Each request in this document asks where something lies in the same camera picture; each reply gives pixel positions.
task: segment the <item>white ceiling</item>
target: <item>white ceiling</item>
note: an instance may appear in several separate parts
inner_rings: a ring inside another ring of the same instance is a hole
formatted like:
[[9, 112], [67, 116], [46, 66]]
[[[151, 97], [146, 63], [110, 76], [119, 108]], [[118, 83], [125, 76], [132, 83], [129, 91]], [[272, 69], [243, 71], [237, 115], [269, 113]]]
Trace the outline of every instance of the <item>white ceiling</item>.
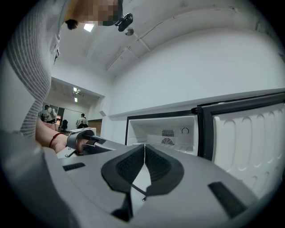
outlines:
[[63, 26], [60, 52], [82, 55], [116, 76], [158, 45], [194, 31], [228, 27], [274, 36], [247, 0], [124, 0], [123, 8], [134, 16], [134, 35], [115, 26], [95, 26], [91, 33], [83, 25], [73, 31]]
[[63, 96], [65, 96], [69, 99], [70, 98], [73, 99], [74, 96], [76, 96], [78, 99], [78, 103], [83, 104], [83, 105], [87, 105], [87, 106], [94, 104], [94, 100], [99, 98], [98, 96], [96, 96], [94, 94], [87, 93], [86, 91], [81, 91], [80, 94], [75, 95], [73, 92], [73, 87], [76, 87], [76, 86], [66, 85], [66, 84], [63, 84], [60, 81], [52, 78], [50, 93], [55, 91], [58, 94], [62, 94]]

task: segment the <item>refrigerator fan vent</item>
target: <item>refrigerator fan vent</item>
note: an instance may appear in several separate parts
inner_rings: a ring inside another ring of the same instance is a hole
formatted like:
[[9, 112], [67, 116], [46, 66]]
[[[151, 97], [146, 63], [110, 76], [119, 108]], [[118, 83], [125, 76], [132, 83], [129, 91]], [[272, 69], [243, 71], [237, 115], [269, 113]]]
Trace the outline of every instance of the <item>refrigerator fan vent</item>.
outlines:
[[173, 145], [173, 142], [170, 138], [164, 138], [161, 142], [162, 144]]
[[162, 130], [162, 136], [174, 137], [174, 130]]

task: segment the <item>white wall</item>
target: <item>white wall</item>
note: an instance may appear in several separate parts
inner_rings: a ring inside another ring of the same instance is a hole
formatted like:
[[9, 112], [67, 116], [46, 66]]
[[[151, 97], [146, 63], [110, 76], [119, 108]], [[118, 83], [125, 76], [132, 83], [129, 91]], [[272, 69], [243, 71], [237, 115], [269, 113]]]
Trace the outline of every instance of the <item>white wall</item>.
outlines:
[[268, 36], [204, 30], [164, 43], [118, 75], [110, 115], [283, 88], [285, 64]]
[[72, 57], [59, 56], [53, 67], [52, 77], [99, 96], [109, 95], [113, 78], [97, 68], [90, 60], [80, 56]]
[[66, 96], [62, 95], [61, 93], [58, 93], [58, 92], [53, 91], [53, 90], [51, 90], [49, 92], [48, 97], [45, 100], [45, 103], [48, 103], [50, 105], [54, 105], [54, 106], [57, 106], [60, 108], [80, 112], [80, 114], [84, 113], [86, 115], [86, 118], [87, 118], [87, 114], [89, 111], [88, 105], [84, 105], [84, 104], [79, 103], [79, 102], [76, 103], [76, 102], [74, 102], [73, 97], [66, 97]]
[[73, 110], [65, 109], [63, 113], [63, 120], [67, 120], [66, 131], [77, 129], [76, 121], [81, 117], [81, 112], [76, 112]]
[[99, 98], [90, 106], [88, 111], [88, 120], [102, 119], [100, 114], [100, 106], [104, 98]]

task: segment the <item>refrigerator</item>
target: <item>refrigerator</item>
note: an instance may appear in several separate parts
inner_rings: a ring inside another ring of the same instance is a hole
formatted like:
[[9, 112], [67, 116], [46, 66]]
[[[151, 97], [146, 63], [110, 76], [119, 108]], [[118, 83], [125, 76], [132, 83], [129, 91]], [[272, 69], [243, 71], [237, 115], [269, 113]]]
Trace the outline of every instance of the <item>refrigerator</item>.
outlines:
[[202, 157], [261, 198], [284, 177], [285, 93], [129, 116], [125, 144], [161, 145]]

